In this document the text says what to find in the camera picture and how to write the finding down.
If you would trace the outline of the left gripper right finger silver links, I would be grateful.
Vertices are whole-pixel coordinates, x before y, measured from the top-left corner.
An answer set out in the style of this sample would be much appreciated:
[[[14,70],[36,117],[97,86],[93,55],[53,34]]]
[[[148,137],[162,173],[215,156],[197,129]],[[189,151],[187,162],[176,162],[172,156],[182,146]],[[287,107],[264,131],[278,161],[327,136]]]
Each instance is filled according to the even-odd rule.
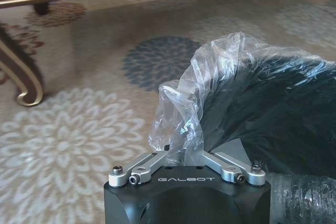
[[[250,185],[264,185],[266,173],[259,165],[246,164],[223,152],[209,153],[203,151],[204,164],[220,175],[225,182]]]

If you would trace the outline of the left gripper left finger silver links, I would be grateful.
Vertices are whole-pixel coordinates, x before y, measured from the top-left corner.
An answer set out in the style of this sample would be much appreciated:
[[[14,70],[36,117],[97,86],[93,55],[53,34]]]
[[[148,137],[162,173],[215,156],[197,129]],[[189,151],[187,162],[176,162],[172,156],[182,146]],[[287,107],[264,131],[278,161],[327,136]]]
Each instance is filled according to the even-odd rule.
[[[122,187],[127,183],[137,186],[149,182],[152,174],[166,163],[169,149],[170,146],[165,145],[163,151],[144,153],[124,166],[113,166],[108,184],[111,187]]]

